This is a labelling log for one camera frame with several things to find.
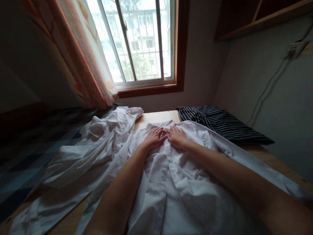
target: wall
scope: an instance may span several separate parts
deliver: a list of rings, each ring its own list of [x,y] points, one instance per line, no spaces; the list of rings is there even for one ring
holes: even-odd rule
[[[65,79],[32,31],[22,1],[1,1],[0,21],[1,57],[14,73],[52,109],[78,107]]]
[[[120,105],[142,107],[145,113],[181,106],[211,104],[217,90],[229,43],[214,43],[221,0],[190,1],[183,92],[121,99]]]
[[[246,123],[287,46],[301,39],[311,23],[302,17],[233,41],[213,103]],[[312,91],[313,57],[292,61],[265,94],[269,97],[254,129],[276,141],[266,149],[313,183]]]
[[[0,113],[40,101],[2,59],[0,59],[0,71]]]

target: patterned curtain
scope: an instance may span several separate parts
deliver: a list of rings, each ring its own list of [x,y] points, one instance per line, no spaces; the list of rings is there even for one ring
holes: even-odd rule
[[[24,0],[39,40],[82,107],[106,109],[118,94],[86,0]]]

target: wooden desk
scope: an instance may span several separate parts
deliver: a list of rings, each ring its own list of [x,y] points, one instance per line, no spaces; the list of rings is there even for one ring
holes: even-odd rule
[[[146,113],[136,120],[135,131],[146,127],[147,123],[165,122],[169,120],[181,122],[178,116],[178,111],[165,111],[156,113]],[[303,179],[297,172],[290,169],[287,165],[278,160],[274,155],[259,145],[242,146],[260,161],[264,162],[274,170],[287,176],[297,184],[299,184],[309,195],[313,196],[313,185]],[[0,227],[0,234],[7,234],[13,222],[13,219],[25,210],[31,203],[40,196],[37,191],[29,197],[8,219],[8,221]],[[86,197],[74,210],[72,210],[63,220],[61,220],[48,234],[75,234],[78,223],[86,206],[89,197]]]

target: electrical outlet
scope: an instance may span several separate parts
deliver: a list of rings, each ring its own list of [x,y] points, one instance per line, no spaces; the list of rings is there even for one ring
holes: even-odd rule
[[[302,47],[302,42],[296,42],[296,43],[289,44],[288,49],[287,49],[287,53],[289,54],[289,52],[294,51],[292,59],[298,58],[301,47]]]
[[[300,57],[308,57],[308,56],[313,56],[313,40],[307,42],[303,51],[300,54]]]

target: wooden shelf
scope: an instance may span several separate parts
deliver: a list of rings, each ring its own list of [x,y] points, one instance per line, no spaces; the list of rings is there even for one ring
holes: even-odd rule
[[[313,0],[223,0],[215,41],[235,39],[308,13],[313,13]]]

